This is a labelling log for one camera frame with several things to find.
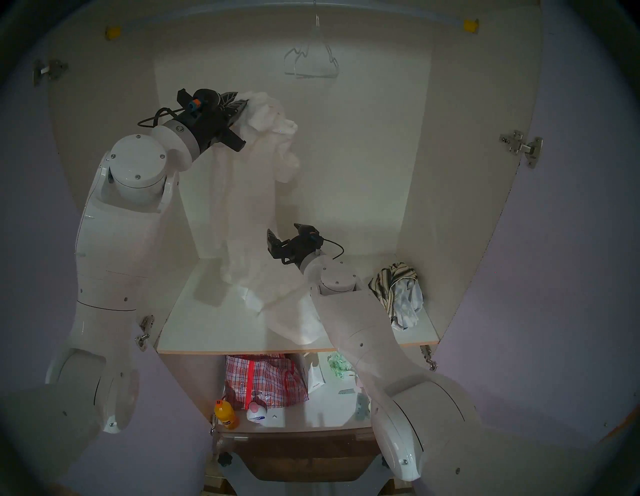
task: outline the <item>black knob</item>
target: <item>black knob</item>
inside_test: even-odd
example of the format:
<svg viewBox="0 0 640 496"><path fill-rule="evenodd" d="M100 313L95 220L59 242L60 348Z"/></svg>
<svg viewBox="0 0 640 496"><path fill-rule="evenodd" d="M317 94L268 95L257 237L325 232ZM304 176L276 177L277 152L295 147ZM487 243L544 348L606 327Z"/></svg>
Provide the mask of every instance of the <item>black knob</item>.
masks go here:
<svg viewBox="0 0 640 496"><path fill-rule="evenodd" d="M226 451L218 455L218 463L220 464L221 467L228 467L229 465L231 465L232 459L233 458L231 457L231 455Z"/></svg>

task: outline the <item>orange bottle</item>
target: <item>orange bottle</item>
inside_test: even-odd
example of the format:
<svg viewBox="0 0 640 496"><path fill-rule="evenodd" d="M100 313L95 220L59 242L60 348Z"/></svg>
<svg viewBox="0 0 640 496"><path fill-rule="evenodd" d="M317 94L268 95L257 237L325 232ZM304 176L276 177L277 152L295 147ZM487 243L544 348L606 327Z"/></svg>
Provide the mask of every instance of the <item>orange bottle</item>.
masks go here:
<svg viewBox="0 0 640 496"><path fill-rule="evenodd" d="M218 420L229 430L235 429L240 424L240 420L236 417L236 413L228 401L223 399L216 400L214 413Z"/></svg>

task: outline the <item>green cloth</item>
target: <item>green cloth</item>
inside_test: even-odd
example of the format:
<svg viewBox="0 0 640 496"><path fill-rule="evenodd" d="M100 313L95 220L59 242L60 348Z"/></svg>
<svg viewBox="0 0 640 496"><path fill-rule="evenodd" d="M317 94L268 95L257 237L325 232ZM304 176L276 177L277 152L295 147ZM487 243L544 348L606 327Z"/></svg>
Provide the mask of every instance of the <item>green cloth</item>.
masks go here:
<svg viewBox="0 0 640 496"><path fill-rule="evenodd" d="M353 371L353 366L339 351L332 351L329 356L326 357L326 361L329 363L329 368L333 371L335 376L338 377L338 379L344 379L346 377L346 372Z"/></svg>

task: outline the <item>white shelf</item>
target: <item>white shelf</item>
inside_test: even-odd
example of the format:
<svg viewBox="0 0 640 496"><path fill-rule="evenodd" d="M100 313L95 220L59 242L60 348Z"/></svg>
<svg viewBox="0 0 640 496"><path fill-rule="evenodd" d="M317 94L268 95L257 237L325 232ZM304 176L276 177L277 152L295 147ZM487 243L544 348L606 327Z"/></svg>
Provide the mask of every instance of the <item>white shelf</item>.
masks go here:
<svg viewBox="0 0 640 496"><path fill-rule="evenodd" d="M317 430L357 429L371 427L371 416L356 420L357 392L338 394L343 389L355 389L355 378L339 379L326 362L329 353L318 353L325 384L309 395L308 401L286 408L272 408L262 424L246 419L245 411L237 411L240 425L233 431L218 424L223 433L304 432Z"/></svg>
<svg viewBox="0 0 640 496"><path fill-rule="evenodd" d="M382 267L396 261L387 255L344 255L344 262L368 282ZM436 334L424 310L416 327L394 331L400 345L436 344ZM326 335L301 345L268 329L264 318L248 309L236 287L220 279L220 259L201 259L185 284L160 334L158 353L238 355L333 351Z"/></svg>

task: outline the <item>black cable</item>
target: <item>black cable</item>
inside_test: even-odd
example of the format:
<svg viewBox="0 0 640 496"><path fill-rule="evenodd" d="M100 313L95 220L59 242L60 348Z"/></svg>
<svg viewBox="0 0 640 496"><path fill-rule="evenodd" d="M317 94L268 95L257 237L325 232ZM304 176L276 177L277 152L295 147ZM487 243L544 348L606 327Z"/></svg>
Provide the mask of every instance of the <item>black cable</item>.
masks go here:
<svg viewBox="0 0 640 496"><path fill-rule="evenodd" d="M340 255L342 255L344 253L344 248L342 247L341 244L336 243L335 241L331 241L330 239L325 238L325 241L328 241L329 243L333 243L335 246L340 246L340 248L342 248L342 251L340 252Z"/></svg>
<svg viewBox="0 0 640 496"><path fill-rule="evenodd" d="M160 110L158 110L158 112L156 112L156 115L154 115L153 117L149 117L148 119L141 120L140 122L138 122L138 125L140 127L155 127L158 125L158 119L160 119L161 117L166 117L170 115L174 119L177 119L178 116L176 115L176 112L182 112L183 110L186 110L186 109L171 110L169 107L162 107ZM154 122L153 125L143 124L143 122L149 122L150 120Z"/></svg>

